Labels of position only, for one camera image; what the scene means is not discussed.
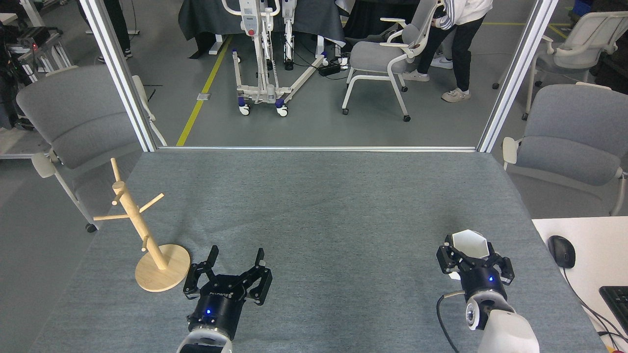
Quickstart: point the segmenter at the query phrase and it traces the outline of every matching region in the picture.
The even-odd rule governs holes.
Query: computer mouse
[[[576,265],[576,251],[573,244],[561,236],[551,236],[548,239],[549,253],[562,268],[573,268]]]

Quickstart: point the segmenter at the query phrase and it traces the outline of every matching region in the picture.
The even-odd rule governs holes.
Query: round wooden base
[[[168,263],[165,269],[157,268],[150,253],[144,255],[135,267],[135,280],[147,291],[165,291],[179,284],[190,269],[190,254],[182,246],[165,244],[159,246]]]

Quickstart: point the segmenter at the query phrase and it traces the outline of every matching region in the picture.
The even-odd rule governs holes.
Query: keyboard
[[[600,295],[624,331],[628,332],[628,286],[600,287]]]

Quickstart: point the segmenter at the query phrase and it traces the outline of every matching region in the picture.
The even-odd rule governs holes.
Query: white jacket
[[[444,17],[436,20],[436,27],[444,30],[455,24],[465,24],[482,18],[493,8],[493,0],[444,0]]]

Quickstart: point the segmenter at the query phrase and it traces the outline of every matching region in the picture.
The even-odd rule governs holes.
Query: gray tablecloth
[[[165,193],[144,213],[159,244],[193,262],[218,245],[216,273],[242,273],[264,248],[273,283],[263,306],[245,303],[236,352],[450,352],[435,304],[460,283],[435,254],[464,229],[511,258],[509,302],[542,352],[605,352],[490,154],[160,151],[128,185],[138,204]],[[31,351],[174,352],[196,303],[183,284],[137,285],[140,244],[130,221],[106,223]],[[464,308],[446,299],[443,319],[474,352],[482,332]]]
[[[227,4],[235,10],[240,7],[238,0],[227,0]],[[274,31],[283,32],[281,14],[275,16],[274,21]],[[179,10],[179,27],[187,40],[203,32],[217,35],[243,33],[240,22],[241,17],[229,14],[220,0],[184,0]],[[338,7],[333,0],[298,0],[293,30],[335,41],[345,40]]]

